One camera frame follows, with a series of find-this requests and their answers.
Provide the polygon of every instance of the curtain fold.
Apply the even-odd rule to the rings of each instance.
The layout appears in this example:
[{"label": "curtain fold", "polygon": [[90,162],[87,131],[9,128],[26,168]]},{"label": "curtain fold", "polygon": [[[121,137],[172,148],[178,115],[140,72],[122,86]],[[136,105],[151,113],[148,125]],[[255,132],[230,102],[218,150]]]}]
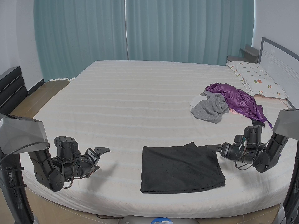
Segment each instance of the curtain fold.
[{"label": "curtain fold", "polygon": [[34,0],[34,27],[45,81],[128,59],[124,0]]},{"label": "curtain fold", "polygon": [[126,0],[129,60],[225,65],[251,44],[254,0]]}]

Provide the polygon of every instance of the white wall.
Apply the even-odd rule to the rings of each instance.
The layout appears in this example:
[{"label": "white wall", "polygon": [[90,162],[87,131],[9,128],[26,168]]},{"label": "white wall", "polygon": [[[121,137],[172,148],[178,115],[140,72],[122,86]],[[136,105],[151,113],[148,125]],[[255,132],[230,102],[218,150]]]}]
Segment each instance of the white wall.
[{"label": "white wall", "polygon": [[299,0],[255,0],[254,48],[263,36],[299,55]]},{"label": "white wall", "polygon": [[20,66],[27,90],[43,79],[36,49],[33,0],[0,0],[0,74]]}]

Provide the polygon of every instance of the headboard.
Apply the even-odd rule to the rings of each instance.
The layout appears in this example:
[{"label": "headboard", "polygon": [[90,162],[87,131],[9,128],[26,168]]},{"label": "headboard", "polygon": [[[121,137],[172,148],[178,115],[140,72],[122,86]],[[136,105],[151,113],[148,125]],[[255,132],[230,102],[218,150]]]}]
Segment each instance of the headboard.
[{"label": "headboard", "polygon": [[10,114],[28,95],[19,66],[0,75],[0,113]]},{"label": "headboard", "polygon": [[291,105],[299,108],[299,56],[263,37],[258,63],[284,88]]}]

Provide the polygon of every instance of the gray knit garment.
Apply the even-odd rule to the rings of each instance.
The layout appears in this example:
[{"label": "gray knit garment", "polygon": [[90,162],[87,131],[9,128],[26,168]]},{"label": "gray knit garment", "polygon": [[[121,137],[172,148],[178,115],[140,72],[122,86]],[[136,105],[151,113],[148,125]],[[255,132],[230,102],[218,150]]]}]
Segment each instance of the gray knit garment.
[{"label": "gray knit garment", "polygon": [[229,112],[228,104],[225,98],[220,93],[212,93],[204,91],[207,100],[199,102],[192,110],[191,113],[197,119],[202,119],[212,123],[220,122],[222,114]]}]

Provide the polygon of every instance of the tiled floor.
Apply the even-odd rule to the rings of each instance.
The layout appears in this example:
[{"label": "tiled floor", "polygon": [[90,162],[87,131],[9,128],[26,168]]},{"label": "tiled floor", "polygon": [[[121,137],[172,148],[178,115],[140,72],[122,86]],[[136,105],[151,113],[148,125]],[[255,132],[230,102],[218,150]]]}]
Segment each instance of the tiled floor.
[{"label": "tiled floor", "polygon": [[[69,84],[68,80],[49,81],[37,89],[31,96],[26,97],[12,115],[26,116],[33,118],[37,112],[62,88]],[[29,189],[26,189],[28,200],[33,212],[37,215],[40,224],[117,224],[117,219],[100,219],[95,214],[76,211],[59,204],[50,202]],[[198,219],[200,224],[270,224],[275,218],[279,205],[239,215],[235,217]],[[12,215],[0,191],[0,217],[1,223],[13,223]]]}]

